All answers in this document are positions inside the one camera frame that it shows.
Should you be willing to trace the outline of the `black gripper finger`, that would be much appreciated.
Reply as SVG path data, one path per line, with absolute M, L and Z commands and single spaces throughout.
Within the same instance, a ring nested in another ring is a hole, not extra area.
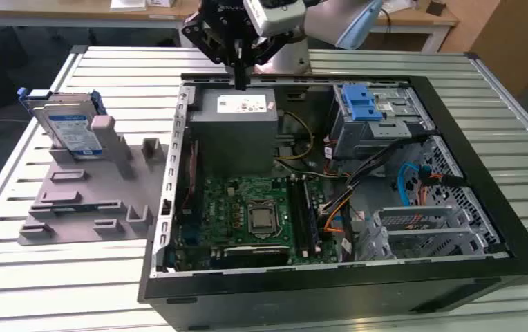
M 222 64 L 232 74 L 233 86 L 241 89 L 241 67 L 232 39 L 224 39 L 216 30 L 205 28 L 200 13 L 193 13 L 182 23 L 181 34 L 214 64 Z
M 285 46 L 293 33 L 284 33 L 265 38 L 260 44 L 253 44 L 254 39 L 241 40 L 241 90 L 250 83 L 250 73 L 254 65 L 262 65 Z

